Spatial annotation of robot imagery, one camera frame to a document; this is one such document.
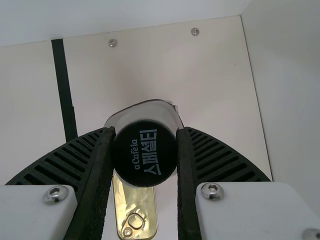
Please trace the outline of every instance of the screw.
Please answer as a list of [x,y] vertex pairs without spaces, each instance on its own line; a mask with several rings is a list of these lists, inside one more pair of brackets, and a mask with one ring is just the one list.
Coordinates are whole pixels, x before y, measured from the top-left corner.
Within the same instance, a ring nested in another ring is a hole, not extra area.
[[68,188],[65,186],[51,187],[43,196],[46,204],[52,205],[63,201],[68,196]]
[[123,235],[125,237],[130,237],[132,235],[132,229],[130,227],[126,227],[124,230],[123,230]]
[[191,29],[191,34],[192,34],[193,36],[198,36],[199,33],[200,33],[200,31],[199,31],[198,28],[194,27],[194,28]]
[[308,228],[303,232],[303,240],[320,240],[320,230],[316,228]]
[[219,201],[224,197],[224,189],[214,183],[208,182],[201,187],[202,195],[211,201]]
[[109,46],[114,48],[118,45],[118,41],[116,39],[110,39],[109,40]]

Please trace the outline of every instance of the black vented surface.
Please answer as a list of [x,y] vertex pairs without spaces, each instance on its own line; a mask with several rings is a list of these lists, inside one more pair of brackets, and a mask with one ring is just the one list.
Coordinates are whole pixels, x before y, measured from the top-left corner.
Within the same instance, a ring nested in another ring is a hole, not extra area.
[[96,158],[96,148],[107,131],[108,128],[101,128],[67,142],[26,167],[7,185],[70,185],[79,202]]
[[268,177],[248,159],[218,139],[185,128],[193,148],[193,179],[205,182],[268,182]]

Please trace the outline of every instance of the black can lid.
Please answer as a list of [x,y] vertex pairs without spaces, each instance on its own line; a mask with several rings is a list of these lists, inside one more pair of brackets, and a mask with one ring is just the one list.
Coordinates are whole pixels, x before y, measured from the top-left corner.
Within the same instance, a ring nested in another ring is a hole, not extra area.
[[177,159],[175,136],[151,119],[128,124],[113,141],[114,169],[133,186],[152,187],[164,182],[176,169]]

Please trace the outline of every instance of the black tape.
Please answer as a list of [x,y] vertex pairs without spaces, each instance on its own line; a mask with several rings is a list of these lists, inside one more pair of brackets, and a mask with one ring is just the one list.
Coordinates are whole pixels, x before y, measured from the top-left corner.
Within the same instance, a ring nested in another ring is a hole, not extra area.
[[54,58],[56,81],[59,91],[65,140],[68,142],[76,138],[78,136],[78,133],[75,110],[72,104],[70,92],[64,41],[63,39],[55,39],[51,41],[51,44]]

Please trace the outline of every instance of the gold metal plate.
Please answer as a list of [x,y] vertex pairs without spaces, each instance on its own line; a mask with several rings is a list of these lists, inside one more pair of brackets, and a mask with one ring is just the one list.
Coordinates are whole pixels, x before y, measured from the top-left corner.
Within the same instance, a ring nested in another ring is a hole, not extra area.
[[112,180],[116,230],[121,240],[151,240],[158,231],[153,187],[133,188],[117,174]]

